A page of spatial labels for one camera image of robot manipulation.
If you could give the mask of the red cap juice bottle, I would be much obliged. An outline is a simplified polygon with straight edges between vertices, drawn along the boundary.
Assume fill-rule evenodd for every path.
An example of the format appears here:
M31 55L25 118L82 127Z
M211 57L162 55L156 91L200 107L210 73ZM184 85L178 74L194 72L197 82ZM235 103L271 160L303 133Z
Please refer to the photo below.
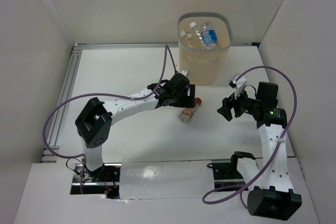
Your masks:
M201 105L202 105L202 100L200 98L195 98L195 107L184 108L182 112L179 114L178 118L183 123L188 123Z

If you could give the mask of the clear bottle white cap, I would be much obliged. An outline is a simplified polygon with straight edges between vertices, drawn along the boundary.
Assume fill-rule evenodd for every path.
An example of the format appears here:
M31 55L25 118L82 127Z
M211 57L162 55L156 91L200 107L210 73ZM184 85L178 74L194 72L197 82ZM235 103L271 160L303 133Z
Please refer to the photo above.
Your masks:
M190 23L190 28L193 32L193 35L195 37L195 40L197 42L197 46L202 49L203 47L203 41L202 41L202 35L199 29L199 26L197 25L196 22L191 22Z

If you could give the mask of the clear bottle front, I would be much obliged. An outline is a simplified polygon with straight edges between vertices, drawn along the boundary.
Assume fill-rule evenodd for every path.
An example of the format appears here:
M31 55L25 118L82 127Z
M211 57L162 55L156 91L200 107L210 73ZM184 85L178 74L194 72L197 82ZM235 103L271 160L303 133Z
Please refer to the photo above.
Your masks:
M186 47L188 47L190 49L195 49L196 48L195 44L193 42L192 34L186 33L185 31L181 31L180 32L180 39Z

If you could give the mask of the blue label water bottle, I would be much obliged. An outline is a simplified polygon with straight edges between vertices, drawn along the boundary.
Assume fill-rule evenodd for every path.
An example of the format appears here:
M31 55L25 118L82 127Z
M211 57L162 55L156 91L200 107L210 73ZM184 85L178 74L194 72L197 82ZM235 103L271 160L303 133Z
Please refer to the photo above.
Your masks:
M218 46L218 39L215 28L211 22L203 24L203 31L201 33L204 45L208 49L215 49Z

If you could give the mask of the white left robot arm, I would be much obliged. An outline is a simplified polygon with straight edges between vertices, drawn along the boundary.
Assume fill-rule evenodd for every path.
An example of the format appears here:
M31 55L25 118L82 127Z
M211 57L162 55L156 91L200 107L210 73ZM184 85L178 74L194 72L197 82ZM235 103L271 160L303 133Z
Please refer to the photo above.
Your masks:
M107 169L102 158L102 145L108 139L110 127L144 111L163 106L183 108L184 118L191 118L201 105L195 96L195 85L186 75L177 72L170 80L161 80L128 98L103 102L90 99L75 120L83 145L85 176L93 182L102 180Z

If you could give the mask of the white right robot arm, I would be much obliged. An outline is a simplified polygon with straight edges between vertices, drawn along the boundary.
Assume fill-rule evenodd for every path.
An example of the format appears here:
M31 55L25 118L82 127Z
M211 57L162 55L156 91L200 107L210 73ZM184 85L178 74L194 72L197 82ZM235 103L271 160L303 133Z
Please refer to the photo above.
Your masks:
M235 117L246 113L256 121L264 164L259 169L250 153L239 153L229 172L235 178L243 177L249 185L250 215L287 221L301 207L302 198L294 192L289 176L286 137L282 135L287 115L277 107L277 93L276 84L260 82L254 99L243 91L234 100Z

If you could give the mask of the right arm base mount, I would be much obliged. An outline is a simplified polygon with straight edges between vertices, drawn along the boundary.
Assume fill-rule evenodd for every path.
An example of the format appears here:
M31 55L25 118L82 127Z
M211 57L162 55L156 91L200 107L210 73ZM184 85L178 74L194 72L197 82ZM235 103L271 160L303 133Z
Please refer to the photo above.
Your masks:
M228 187L219 191L237 191L245 185L242 175L236 169L236 162L230 160L213 161L207 164L207 168L212 170L214 178L214 188Z

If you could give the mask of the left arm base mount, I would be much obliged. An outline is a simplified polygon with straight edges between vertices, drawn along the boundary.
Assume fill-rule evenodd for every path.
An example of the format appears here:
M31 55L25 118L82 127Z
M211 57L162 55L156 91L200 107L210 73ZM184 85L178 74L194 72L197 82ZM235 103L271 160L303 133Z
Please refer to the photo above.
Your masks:
M104 195L106 199L120 199L121 163L105 163L94 172L83 168L82 161L69 166L68 159L65 166L72 171L71 195Z

